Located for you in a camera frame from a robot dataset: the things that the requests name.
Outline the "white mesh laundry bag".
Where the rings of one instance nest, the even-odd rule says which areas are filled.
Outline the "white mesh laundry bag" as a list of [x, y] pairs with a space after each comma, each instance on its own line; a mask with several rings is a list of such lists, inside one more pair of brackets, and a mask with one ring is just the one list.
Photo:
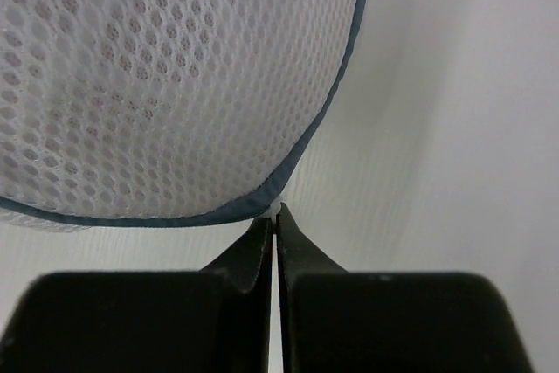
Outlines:
[[1, 219], [273, 218], [366, 0], [1, 0]]

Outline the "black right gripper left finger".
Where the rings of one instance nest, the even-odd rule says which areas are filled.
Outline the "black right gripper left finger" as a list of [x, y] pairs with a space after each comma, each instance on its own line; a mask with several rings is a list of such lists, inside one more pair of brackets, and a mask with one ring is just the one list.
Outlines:
[[258, 218], [206, 267], [37, 278], [1, 339], [4, 372], [264, 372], [272, 225]]

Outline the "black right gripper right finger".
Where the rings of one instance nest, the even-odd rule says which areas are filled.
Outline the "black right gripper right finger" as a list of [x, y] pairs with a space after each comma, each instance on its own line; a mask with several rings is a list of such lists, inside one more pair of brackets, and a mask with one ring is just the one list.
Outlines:
[[529, 372], [507, 303], [475, 273], [352, 273], [276, 224], [287, 372]]

